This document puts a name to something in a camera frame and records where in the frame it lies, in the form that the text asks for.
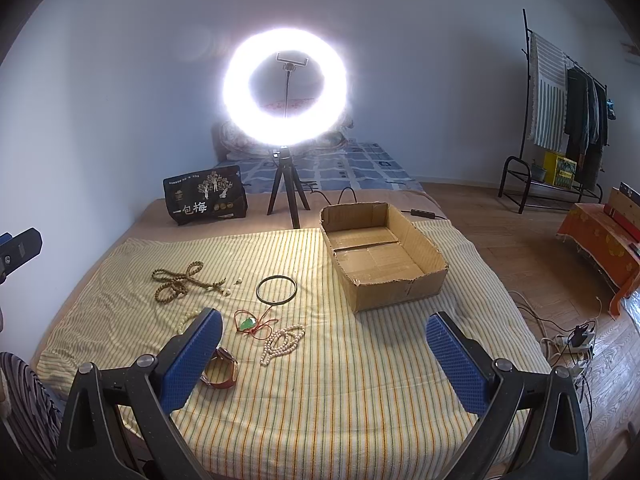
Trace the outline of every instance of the clothes rack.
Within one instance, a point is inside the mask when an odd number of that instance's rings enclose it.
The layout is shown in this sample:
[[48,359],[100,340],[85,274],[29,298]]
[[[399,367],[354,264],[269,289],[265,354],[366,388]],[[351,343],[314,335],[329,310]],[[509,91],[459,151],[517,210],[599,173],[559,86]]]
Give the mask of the clothes rack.
[[[529,203],[528,200],[529,199],[535,199],[538,201],[546,201],[546,202],[556,202],[556,203],[565,203],[567,205],[571,205],[574,203],[580,203],[582,201],[582,199],[584,197],[588,197],[588,198],[594,198],[598,201],[598,203],[602,203],[602,188],[600,187],[600,184],[596,184],[599,193],[596,194],[595,192],[593,192],[590,189],[585,189],[584,186],[582,184],[572,184],[571,189],[567,189],[564,187],[558,187],[558,186],[552,186],[551,184],[547,184],[546,182],[538,182],[536,180],[533,180],[531,178],[531,166],[529,165],[528,162],[524,161],[522,159],[522,155],[524,153],[524,142],[527,139],[527,122],[529,119],[529,87],[530,87],[530,80],[531,80],[531,62],[530,62],[530,42],[531,42],[531,33],[533,32],[529,26],[527,25],[527,11],[525,9],[522,9],[522,17],[524,19],[524,30],[525,30],[525,35],[527,38],[527,49],[526,51],[524,49],[522,49],[522,51],[524,52],[525,56],[527,57],[527,106],[525,108],[524,111],[524,126],[522,127],[522,140],[520,142],[520,155],[515,156],[515,155],[511,155],[508,156],[507,159],[504,161],[504,166],[502,168],[502,180],[500,181],[500,189],[498,190],[498,197],[501,196],[505,196],[507,197],[509,200],[511,200],[513,203],[515,203],[518,206],[518,214],[522,214],[524,211],[524,208],[526,207],[533,207],[533,208],[538,208],[538,209],[555,209],[555,210],[568,210],[569,207],[568,206],[559,206],[559,205],[542,205],[541,203]],[[587,72],[583,67],[580,66],[580,64],[578,64],[576,61],[574,61],[571,57],[567,56],[566,54],[564,54],[567,59],[569,59],[576,68],[582,70],[584,73],[586,73],[587,75],[589,75],[590,77],[593,77],[589,72]],[[597,81],[601,86],[604,87],[605,91],[607,89],[606,85],[603,85],[602,83],[600,83],[596,78],[593,77],[593,79],[595,81]],[[515,171],[511,169],[511,163],[512,162],[517,162],[518,164],[520,164],[521,166],[523,166],[524,170],[526,170],[526,173],[524,173],[523,171]],[[511,176],[514,176],[515,178],[517,178],[519,181],[524,182],[525,186],[524,186],[524,190],[522,192],[506,192],[504,190],[504,184],[506,182],[507,179],[507,175],[510,174]],[[543,188],[547,188],[547,189],[553,189],[554,191],[557,192],[564,192],[566,194],[569,195],[577,195],[577,200],[569,200],[567,198],[556,198],[556,197],[549,197],[549,196],[540,196],[540,195],[533,195],[530,194],[530,188],[531,186],[539,186],[539,187],[543,187]]]

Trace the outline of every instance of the ring light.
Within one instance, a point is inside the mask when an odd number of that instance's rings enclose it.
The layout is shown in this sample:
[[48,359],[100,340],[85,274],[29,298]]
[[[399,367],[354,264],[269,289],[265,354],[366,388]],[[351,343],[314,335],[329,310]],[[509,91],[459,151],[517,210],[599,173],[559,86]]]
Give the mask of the ring light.
[[[324,88],[309,110],[274,117],[256,104],[249,81],[267,57],[287,50],[304,52],[318,63]],[[290,146],[327,131],[344,109],[346,90],[346,70],[335,50],[304,30],[277,28],[256,34],[238,47],[226,72],[223,99],[231,119],[246,134],[265,144]]]

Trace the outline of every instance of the watch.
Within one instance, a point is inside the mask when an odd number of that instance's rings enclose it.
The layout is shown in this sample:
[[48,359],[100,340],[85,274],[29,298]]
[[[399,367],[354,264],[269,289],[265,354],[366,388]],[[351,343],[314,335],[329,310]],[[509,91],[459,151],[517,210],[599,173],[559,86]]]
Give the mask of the watch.
[[216,351],[213,352],[213,357],[211,358],[211,361],[209,361],[209,365],[213,363],[213,361],[227,361],[229,363],[231,363],[232,365],[232,371],[231,371],[231,375],[226,378],[225,381],[222,381],[221,383],[212,383],[211,381],[209,381],[206,377],[206,375],[203,373],[201,373],[200,375],[200,380],[205,383],[207,386],[211,386],[212,388],[216,388],[219,390],[224,390],[226,388],[231,388],[232,386],[234,386],[236,384],[236,381],[238,380],[238,360],[233,357],[231,355],[231,353],[226,349],[226,348],[222,348],[222,346],[216,348]]

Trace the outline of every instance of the black bangle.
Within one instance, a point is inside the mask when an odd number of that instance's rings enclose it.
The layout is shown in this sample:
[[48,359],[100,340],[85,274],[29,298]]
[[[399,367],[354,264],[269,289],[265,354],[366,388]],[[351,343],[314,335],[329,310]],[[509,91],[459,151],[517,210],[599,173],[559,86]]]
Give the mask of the black bangle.
[[[263,283],[266,283],[270,280],[276,280],[276,279],[281,279],[281,280],[287,280],[291,283],[293,283],[293,293],[291,296],[289,296],[286,300],[282,300],[282,301],[267,301],[265,299],[262,298],[262,296],[260,295],[260,287],[262,286]],[[274,276],[268,276],[266,278],[264,278],[260,283],[258,283],[258,286],[255,287],[255,297],[258,298],[258,300],[260,300],[263,303],[266,303],[267,305],[271,305],[271,306],[276,306],[276,305],[281,305],[281,304],[285,304],[285,303],[289,303],[289,301],[293,300],[294,296],[296,295],[296,293],[298,292],[298,284],[293,281],[292,278],[290,278],[289,276],[283,276],[282,274],[276,274]]]

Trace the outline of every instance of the pearl necklace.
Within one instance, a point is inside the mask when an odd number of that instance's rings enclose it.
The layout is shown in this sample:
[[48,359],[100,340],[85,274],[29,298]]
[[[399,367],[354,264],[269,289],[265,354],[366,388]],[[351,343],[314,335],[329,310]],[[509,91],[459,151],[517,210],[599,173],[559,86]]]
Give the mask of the pearl necklace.
[[[289,354],[298,348],[298,343],[305,335],[304,325],[290,325],[285,328],[274,330],[270,338],[264,343],[264,351],[260,358],[260,364],[266,366],[274,357]],[[276,347],[278,339],[284,337],[284,343]]]

